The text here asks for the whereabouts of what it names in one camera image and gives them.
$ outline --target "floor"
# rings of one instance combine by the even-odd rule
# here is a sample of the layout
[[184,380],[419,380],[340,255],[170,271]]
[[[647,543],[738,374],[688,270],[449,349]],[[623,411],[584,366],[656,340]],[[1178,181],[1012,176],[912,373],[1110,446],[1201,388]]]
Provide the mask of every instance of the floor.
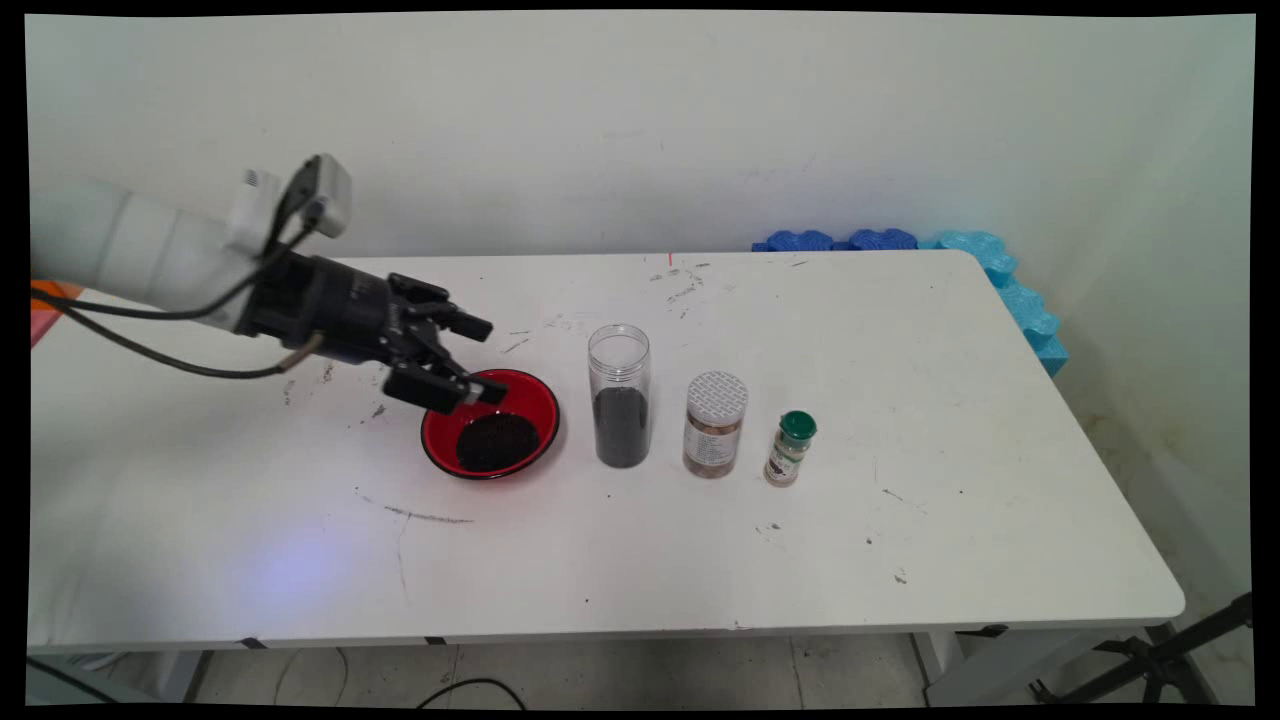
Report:
[[[1116,637],[1126,637],[1117,633]],[[989,642],[963,638],[966,653]],[[137,687],[146,653],[105,670]],[[1062,692],[1121,659],[1087,653],[1044,678]],[[449,683],[495,678],[534,710],[773,710],[923,706],[908,635],[838,635],[529,644],[220,651],[193,698],[202,703],[415,707]],[[1105,702],[1138,702],[1142,684]],[[1180,702],[1176,689],[1164,702]],[[1032,705],[1016,691],[1001,705]],[[515,708],[499,688],[468,685],[433,708]]]

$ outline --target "clear plastic container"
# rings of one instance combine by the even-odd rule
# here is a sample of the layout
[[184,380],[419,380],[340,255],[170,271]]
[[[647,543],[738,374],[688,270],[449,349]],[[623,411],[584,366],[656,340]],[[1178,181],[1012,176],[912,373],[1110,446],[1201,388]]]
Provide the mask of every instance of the clear plastic container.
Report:
[[746,415],[746,386],[730,373],[703,373],[689,383],[685,410],[685,468],[700,478],[730,474]]
[[649,338],[634,325],[604,325],[586,342],[595,455],[634,468],[649,455]]

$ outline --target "red bowl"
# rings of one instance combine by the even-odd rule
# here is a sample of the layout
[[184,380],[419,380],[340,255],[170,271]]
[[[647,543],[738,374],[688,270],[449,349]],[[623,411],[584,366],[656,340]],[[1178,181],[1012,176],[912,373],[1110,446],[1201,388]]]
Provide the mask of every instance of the red bowl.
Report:
[[[532,465],[534,460],[547,452],[559,432],[559,402],[556,401],[556,393],[543,380],[520,370],[481,370],[472,374],[503,383],[507,386],[507,397],[498,405],[458,405],[449,415],[428,410],[422,416],[422,450],[426,456],[445,473],[472,480],[500,478]],[[498,413],[520,415],[532,423],[538,430],[538,450],[500,470],[472,473],[462,468],[458,461],[458,436],[462,434],[462,428],[479,418]]]

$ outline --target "orange object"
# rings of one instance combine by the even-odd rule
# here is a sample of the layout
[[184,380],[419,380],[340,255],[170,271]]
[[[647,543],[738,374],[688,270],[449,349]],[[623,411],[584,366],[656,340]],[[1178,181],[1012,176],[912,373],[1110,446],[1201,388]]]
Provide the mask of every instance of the orange object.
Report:
[[[83,292],[83,290],[84,290],[82,287],[77,287],[77,286],[73,286],[73,284],[56,283],[56,282],[52,282],[52,281],[31,281],[31,287],[40,288],[40,290],[47,292],[49,295],[55,295],[58,297],[78,297],[79,293]],[[56,307],[51,307],[47,302],[42,302],[42,301],[35,300],[35,299],[32,299],[32,301],[31,301],[31,309],[32,310],[55,310],[56,311]]]

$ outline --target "green cap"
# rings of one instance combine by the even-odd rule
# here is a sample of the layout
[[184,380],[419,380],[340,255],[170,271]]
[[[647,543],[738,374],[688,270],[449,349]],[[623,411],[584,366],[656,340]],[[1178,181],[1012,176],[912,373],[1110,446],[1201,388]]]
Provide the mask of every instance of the green cap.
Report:
[[818,423],[813,420],[813,416],[801,410],[792,410],[782,416],[782,421],[778,423],[782,432],[796,439],[809,439],[818,432]]

